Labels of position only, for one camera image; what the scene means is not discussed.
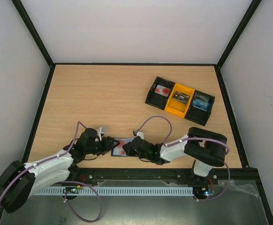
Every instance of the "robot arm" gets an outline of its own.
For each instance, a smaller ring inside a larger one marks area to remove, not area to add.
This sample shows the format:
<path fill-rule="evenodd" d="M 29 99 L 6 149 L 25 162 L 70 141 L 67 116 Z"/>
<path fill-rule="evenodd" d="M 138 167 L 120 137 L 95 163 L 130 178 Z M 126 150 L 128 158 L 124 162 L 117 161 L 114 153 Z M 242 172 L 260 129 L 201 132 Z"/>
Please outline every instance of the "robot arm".
<path fill-rule="evenodd" d="M 123 146 L 126 154 L 145 158 L 152 163 L 163 165 L 182 157 L 195 158 L 193 173 L 206 177 L 214 167 L 224 165 L 227 138 L 215 132 L 191 127 L 188 134 L 173 142 L 151 144 L 137 136 L 132 142 Z"/>
<path fill-rule="evenodd" d="M 0 176 L 1 206 L 7 213 L 14 212 L 37 191 L 57 182 L 75 180 L 79 169 L 77 164 L 84 160 L 86 154 L 104 155 L 120 144 L 112 137 L 103 137 L 103 134 L 102 128 L 97 131 L 86 128 L 71 149 L 71 145 L 67 145 L 58 153 L 37 162 L 12 162 Z M 226 141 L 223 135 L 192 127 L 187 135 L 165 145 L 149 143 L 144 140 L 143 133 L 138 132 L 136 138 L 125 144 L 123 149 L 129 156 L 146 158 L 157 165 L 190 155 L 196 159 L 194 174 L 205 177 L 214 166 L 224 165 Z"/>
<path fill-rule="evenodd" d="M 20 161 L 12 162 L 0 176 L 0 197 L 16 176 L 31 168 L 4 194 L 1 206 L 8 213 L 14 212 L 37 191 L 57 182 L 76 178 L 77 164 L 85 158 L 86 154 L 104 155 L 120 144 L 111 137 L 102 137 L 103 133 L 102 128 L 98 131 L 87 128 L 68 152 L 66 150 L 70 145 L 36 162 L 25 164 Z"/>

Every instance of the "red object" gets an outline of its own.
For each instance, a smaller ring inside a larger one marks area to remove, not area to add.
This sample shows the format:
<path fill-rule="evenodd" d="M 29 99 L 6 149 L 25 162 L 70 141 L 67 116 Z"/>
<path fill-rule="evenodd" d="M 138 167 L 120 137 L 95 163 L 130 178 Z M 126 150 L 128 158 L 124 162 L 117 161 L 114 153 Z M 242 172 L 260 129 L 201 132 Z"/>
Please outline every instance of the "red object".
<path fill-rule="evenodd" d="M 119 139 L 118 140 L 120 142 L 120 144 L 117 146 L 119 149 L 123 148 L 123 145 L 125 145 L 125 140 L 124 139 Z"/>
<path fill-rule="evenodd" d="M 170 89 L 169 88 L 164 88 L 162 91 L 165 95 L 168 95 L 170 93 Z"/>

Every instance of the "black compartment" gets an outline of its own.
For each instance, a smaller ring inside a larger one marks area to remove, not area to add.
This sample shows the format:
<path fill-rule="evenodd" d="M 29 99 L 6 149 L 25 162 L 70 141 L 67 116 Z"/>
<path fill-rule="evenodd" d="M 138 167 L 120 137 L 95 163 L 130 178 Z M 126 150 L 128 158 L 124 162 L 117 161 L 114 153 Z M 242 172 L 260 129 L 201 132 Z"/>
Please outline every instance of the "black compartment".
<path fill-rule="evenodd" d="M 211 115 L 214 101 L 214 96 L 196 90 L 191 100 L 189 109 L 185 115 L 185 119 L 205 126 Z"/>
<path fill-rule="evenodd" d="M 161 85 L 163 87 L 170 89 L 170 92 L 167 97 L 154 92 L 157 85 Z M 156 77 L 153 85 L 151 86 L 151 88 L 147 94 L 147 98 L 146 98 L 145 103 L 164 110 L 166 107 L 167 101 L 169 99 L 169 96 L 173 90 L 174 85 L 175 85 L 175 83 L 172 81 L 165 80 L 161 77 Z"/>

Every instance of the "cable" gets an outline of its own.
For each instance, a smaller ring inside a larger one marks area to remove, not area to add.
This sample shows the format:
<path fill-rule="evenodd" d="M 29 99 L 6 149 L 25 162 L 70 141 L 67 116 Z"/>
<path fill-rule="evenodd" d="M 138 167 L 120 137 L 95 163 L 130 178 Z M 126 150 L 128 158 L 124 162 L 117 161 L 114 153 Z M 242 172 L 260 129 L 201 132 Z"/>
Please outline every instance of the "cable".
<path fill-rule="evenodd" d="M 214 185 L 213 185 L 212 180 L 211 180 L 209 177 L 206 177 L 206 178 L 207 178 L 207 180 L 211 183 L 210 187 L 212 187 L 213 190 L 215 191 L 215 187 L 214 187 Z"/>
<path fill-rule="evenodd" d="M 215 196 L 213 198 L 208 198 L 208 199 L 197 199 L 197 197 L 194 195 L 194 198 L 196 199 L 197 202 L 206 202 L 206 201 L 209 201 L 209 200 L 214 200 L 216 198 L 219 198 L 221 195 L 223 195 L 226 192 L 226 190 L 227 190 L 227 188 L 228 188 L 228 186 L 230 184 L 230 169 L 229 169 L 227 163 L 224 162 L 224 164 L 227 167 L 227 171 L 228 171 L 227 185 L 225 186 L 224 190 L 220 194 L 218 194 L 217 196 Z"/>
<path fill-rule="evenodd" d="M 146 121 L 141 125 L 141 127 L 140 127 L 136 132 L 139 132 L 139 131 L 142 129 L 142 127 L 143 127 L 149 120 L 151 120 L 152 118 L 155 118 L 155 117 L 159 117 L 159 118 L 165 119 L 165 120 L 169 123 L 169 125 L 170 125 L 170 132 L 169 132 L 169 134 L 165 137 L 164 142 L 163 142 L 163 144 L 164 144 L 165 147 L 171 147 L 171 146 L 174 146 L 174 145 L 179 144 L 180 142 L 184 142 L 184 141 L 193 141 L 193 140 L 195 141 L 195 140 L 196 140 L 196 141 L 214 142 L 214 143 L 217 143 L 217 144 L 220 144 L 220 145 L 224 146 L 224 147 L 227 149 L 227 151 L 225 152 L 225 155 L 227 155 L 227 154 L 230 152 L 230 148 L 229 148 L 229 146 L 228 146 L 227 144 L 225 144 L 225 143 L 223 143 L 223 142 L 221 142 L 221 141 L 212 139 L 212 138 L 187 137 L 187 138 L 181 139 L 181 140 L 179 140 L 179 141 L 177 141 L 177 142 L 174 142 L 174 143 L 172 143 L 172 144 L 166 144 L 166 141 L 167 141 L 168 137 L 169 137 L 169 136 L 171 135 L 171 133 L 172 133 L 172 124 L 171 124 L 171 122 L 170 122 L 166 117 L 163 117 L 163 116 L 151 116 L 151 117 L 149 117 L 148 119 L 146 119 Z M 197 199 L 196 196 L 194 195 L 194 198 L 195 198 L 198 202 L 199 202 L 199 201 L 200 201 L 200 202 L 204 202 L 204 201 L 213 200 L 213 199 L 216 199 L 216 198 L 220 197 L 222 194 L 225 193 L 225 191 L 227 190 L 227 188 L 228 188 L 228 186 L 229 186 L 229 182 L 230 182 L 230 170 L 229 170 L 229 167 L 228 167 L 227 163 L 224 162 L 224 164 L 226 165 L 227 170 L 228 170 L 228 180 L 227 180 L 227 185 L 226 185 L 226 187 L 224 188 L 224 190 L 223 190 L 219 195 L 217 195 L 216 197 L 209 198 L 209 199 L 204 199 L 204 200 L 202 200 L 202 199 Z"/>
<path fill-rule="evenodd" d="M 73 147 L 73 145 L 74 145 L 74 142 L 75 142 L 75 140 L 76 140 L 76 137 L 77 137 L 79 124 L 80 124 L 81 126 L 83 126 L 83 127 L 86 129 L 86 126 L 85 126 L 84 124 L 82 124 L 80 121 L 77 122 L 77 127 L 76 127 L 76 131 L 75 131 L 75 135 L 74 135 L 74 138 L 73 138 L 73 140 L 72 140 L 72 143 L 70 144 L 68 150 L 67 150 L 66 152 L 60 154 L 59 157 L 62 157 L 62 156 L 64 156 L 64 155 L 67 155 L 67 153 L 72 149 L 72 147 Z M 44 159 L 44 160 L 42 160 L 42 161 L 40 161 L 40 162 L 36 162 L 36 163 L 37 163 L 36 166 L 39 166 L 39 165 L 41 165 L 41 164 L 43 164 L 43 163 L 45 163 L 45 162 L 48 162 L 48 161 L 50 161 L 50 160 L 52 160 L 52 159 L 57 158 L 57 157 L 58 157 L 58 156 L 52 156 L 52 157 L 46 158 L 46 159 Z M 2 194 L 1 194 L 1 196 L 0 196 L 0 208 L 2 208 L 2 206 L 1 206 L 1 201 L 2 201 L 3 197 L 5 196 L 5 194 L 7 193 L 7 191 L 11 188 L 11 186 L 12 186 L 12 185 L 13 185 L 13 184 L 14 184 L 14 183 L 15 183 L 23 174 L 25 174 L 28 170 L 31 170 L 31 169 L 34 168 L 34 167 L 35 167 L 34 165 L 29 166 L 28 168 L 26 168 L 25 170 L 23 170 L 22 172 L 20 172 L 20 173 L 19 173 L 19 174 L 18 174 L 18 175 L 9 183 L 9 184 L 8 184 L 8 186 L 4 189 L 4 191 L 2 192 Z"/>
<path fill-rule="evenodd" d="M 149 117 L 148 119 L 145 120 L 145 122 L 140 126 L 140 128 L 139 128 L 138 130 L 136 130 L 136 132 L 139 132 L 139 131 L 142 129 L 142 127 L 143 127 L 149 120 L 151 120 L 152 118 L 157 118 L 157 117 L 158 117 L 158 118 L 165 119 L 165 120 L 168 122 L 168 124 L 170 125 L 169 134 L 165 137 L 164 142 L 163 142 L 164 146 L 166 147 L 166 140 L 168 139 L 168 137 L 169 137 L 169 136 L 171 135 L 171 133 L 172 133 L 172 124 L 171 124 L 170 120 L 168 120 L 166 117 L 164 117 L 164 116 L 151 116 L 151 117 Z"/>
<path fill-rule="evenodd" d="M 67 184 L 67 183 L 80 184 L 80 185 L 83 185 L 83 186 L 88 187 L 89 189 L 91 189 L 96 194 L 96 196 L 97 196 L 97 198 L 99 200 L 99 203 L 100 203 L 100 212 L 99 212 L 99 215 L 94 220 L 88 220 L 88 219 L 82 218 L 80 215 L 78 215 L 75 212 L 75 210 L 72 208 L 72 206 L 70 205 L 70 203 L 67 200 L 68 191 L 65 193 L 64 202 L 68 205 L 68 207 L 70 207 L 71 211 L 74 213 L 74 215 L 78 219 L 80 219 L 80 220 L 82 220 L 82 221 L 84 221 L 86 223 L 94 223 L 94 222 L 97 222 L 98 220 L 100 220 L 100 216 L 101 216 L 101 213 L 102 213 L 102 201 L 101 201 L 101 198 L 100 198 L 98 192 L 92 186 L 90 186 L 88 184 L 84 184 L 84 183 L 78 182 L 78 181 L 61 181 L 60 183 L 65 183 L 65 184 Z"/>
<path fill-rule="evenodd" d="M 97 158 L 98 158 L 98 156 L 95 157 L 95 158 L 84 158 L 83 160 L 85 160 L 85 161 L 91 161 L 91 160 L 95 160 L 95 159 L 97 159 Z"/>
<path fill-rule="evenodd" d="M 85 181 L 86 181 L 85 176 L 83 176 L 83 175 L 79 175 L 78 177 L 82 179 L 82 183 L 85 183 Z"/>
<path fill-rule="evenodd" d="M 166 141 L 167 141 L 168 137 L 169 137 L 169 136 L 171 135 L 171 133 L 172 133 L 172 124 L 171 124 L 171 122 L 170 122 L 166 117 L 163 117 L 163 116 L 151 116 L 151 117 L 149 117 L 149 118 L 146 119 L 145 122 L 140 126 L 140 128 L 139 128 L 138 130 L 136 130 L 136 132 L 139 132 L 139 131 L 143 128 L 143 126 L 144 126 L 149 120 L 151 120 L 152 118 L 157 118 L 157 117 L 158 117 L 158 118 L 165 119 L 165 120 L 169 123 L 169 125 L 170 125 L 169 134 L 165 137 L 164 142 L 163 142 L 164 146 L 165 146 L 165 147 L 171 147 L 171 146 L 174 146 L 174 145 L 176 145 L 176 144 L 179 144 L 180 141 L 174 142 L 174 143 L 172 143 L 172 144 L 166 144 Z M 229 147 L 228 147 L 227 144 L 225 144 L 225 143 L 223 143 L 223 142 L 221 142 L 221 141 L 212 139 L 212 138 L 187 137 L 187 138 L 181 139 L 182 142 L 184 142 L 184 141 L 192 141 L 192 140 L 215 142 L 215 143 L 218 143 L 218 144 L 220 144 L 220 145 L 223 145 L 223 146 L 227 149 L 225 155 L 227 155 L 227 154 L 229 153 L 229 151 L 230 151 L 230 149 L 229 149 Z"/>
<path fill-rule="evenodd" d="M 223 143 L 221 141 L 218 141 L 216 139 L 205 138 L 205 137 L 186 137 L 184 139 L 181 139 L 182 142 L 184 142 L 184 141 L 193 141 L 193 140 L 215 142 L 217 144 L 223 145 L 227 149 L 227 151 L 225 152 L 225 155 L 227 155 L 230 152 L 230 148 L 229 148 L 229 146 L 227 144 L 225 144 L 225 143 Z M 166 147 L 171 147 L 171 146 L 174 146 L 174 145 L 179 144 L 179 143 L 180 143 L 180 141 L 174 142 L 172 144 L 166 144 Z"/>

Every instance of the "black frame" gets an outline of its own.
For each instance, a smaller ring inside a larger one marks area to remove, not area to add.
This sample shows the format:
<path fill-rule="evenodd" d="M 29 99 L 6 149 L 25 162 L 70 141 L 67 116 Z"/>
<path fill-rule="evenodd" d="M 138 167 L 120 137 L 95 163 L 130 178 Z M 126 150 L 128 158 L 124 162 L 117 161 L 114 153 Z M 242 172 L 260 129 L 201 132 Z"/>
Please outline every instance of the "black frame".
<path fill-rule="evenodd" d="M 242 169 L 230 169 L 231 178 L 235 180 L 255 180 L 256 185 L 258 187 L 259 195 L 262 198 L 262 203 L 265 209 L 265 213 L 270 225 L 273 225 L 273 216 L 265 195 L 265 191 L 263 185 L 260 180 L 260 176 L 258 170 L 255 168 L 249 168 L 249 162 L 246 157 L 246 152 L 241 140 L 241 136 L 237 127 L 237 123 L 235 120 L 235 115 L 232 110 L 232 106 L 228 97 L 228 93 L 225 87 L 225 83 L 223 80 L 223 76 L 221 74 L 221 68 L 228 58 L 230 52 L 234 48 L 237 40 L 241 36 L 244 31 L 246 25 L 250 21 L 254 12 L 258 8 L 261 0 L 252 0 L 249 8 L 247 9 L 245 15 L 243 16 L 240 24 L 238 25 L 236 31 L 234 32 L 231 40 L 229 41 L 225 51 L 223 52 L 219 62 L 217 64 L 196 64 L 196 63 L 54 63 L 46 50 L 44 43 L 42 42 L 37 30 L 35 29 L 29 15 L 27 14 L 21 0 L 12 0 L 15 8 L 19 12 L 21 18 L 23 19 L 27 29 L 31 33 L 33 39 L 35 40 L 37 46 L 39 47 L 41 53 L 43 54 L 46 62 L 50 67 L 50 71 L 48 74 L 48 78 L 44 87 L 44 91 L 38 106 L 38 110 L 32 125 L 31 133 L 26 145 L 26 149 L 23 154 L 22 162 L 25 163 L 28 160 L 32 143 L 38 128 L 38 123 L 44 108 L 44 104 L 46 101 L 46 97 L 49 91 L 50 83 L 54 74 L 56 65 L 123 65 L 123 66 L 213 66 L 215 68 L 215 72 L 217 75 L 217 79 L 219 82 L 220 90 L 223 96 L 224 104 L 226 107 L 226 111 L 228 114 L 229 122 L 232 128 L 232 132 L 234 135 L 235 143 L 237 146 L 238 154 L 240 157 L 240 161 L 242 164 Z M 136 174 L 141 176 L 139 178 L 145 179 L 146 177 L 151 180 L 176 180 L 178 183 L 182 183 L 182 177 L 189 176 L 191 173 L 191 169 L 88 169 L 88 168 L 80 168 L 80 173 L 84 174 L 88 182 L 91 183 L 95 179 L 101 179 L 103 176 L 104 179 L 133 179 L 131 177 L 135 177 Z M 213 173 L 217 175 L 218 180 L 226 180 L 227 179 L 227 170 L 226 169 L 214 169 Z M 0 220 L 3 213 L 3 209 L 0 208 Z"/>

